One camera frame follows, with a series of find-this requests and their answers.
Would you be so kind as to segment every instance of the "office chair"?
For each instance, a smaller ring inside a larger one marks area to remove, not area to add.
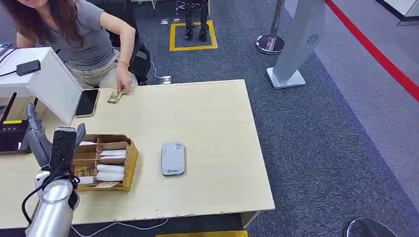
[[[132,3],[130,0],[87,0],[92,4],[102,8],[107,13],[114,15],[123,21],[127,22],[130,26],[137,30],[137,24],[132,12]],[[113,47],[121,47],[120,38],[118,35],[109,32]],[[138,52],[145,54],[145,59],[137,56]],[[138,31],[135,33],[134,50],[129,62],[130,67],[128,70],[135,75],[138,85],[143,84],[147,80],[147,74],[151,66],[150,52],[145,47],[143,40],[139,36]]]

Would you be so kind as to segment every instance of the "yellow tape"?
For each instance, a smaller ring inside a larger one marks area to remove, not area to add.
[[[200,22],[194,22],[196,26],[200,25]],[[212,20],[207,21],[208,24],[208,32],[211,38],[211,45],[203,45],[203,46],[191,46],[191,47],[176,47],[175,46],[175,32],[177,26],[186,26],[186,23],[172,23],[170,25],[170,39],[169,39],[169,51],[188,51],[188,50],[202,50],[202,49],[216,49],[218,48],[217,39],[215,38],[215,31],[214,31],[214,24]]]
[[[215,232],[156,235],[156,237],[248,237],[248,232],[247,231],[215,231]]]
[[[18,124],[22,123],[22,120],[10,120],[10,121],[4,121],[3,124]]]

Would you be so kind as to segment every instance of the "woman's hand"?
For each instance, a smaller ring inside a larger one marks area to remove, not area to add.
[[[118,63],[116,74],[118,92],[122,91],[123,94],[129,94],[131,91],[132,78],[128,72],[128,65],[122,62]]]

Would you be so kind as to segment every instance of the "router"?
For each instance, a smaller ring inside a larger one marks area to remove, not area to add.
[[[0,119],[0,155],[2,154],[29,154],[31,149],[26,138],[28,120],[6,120],[16,99],[14,92]]]

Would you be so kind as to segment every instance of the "beige pants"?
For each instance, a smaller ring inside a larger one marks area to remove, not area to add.
[[[100,88],[117,88],[116,71],[120,53],[114,49],[114,54],[115,56],[108,64],[93,70],[81,71],[68,66],[67,63],[65,63],[65,65],[83,89],[92,89],[97,86]],[[138,85],[134,74],[129,74],[132,78],[131,86]]]

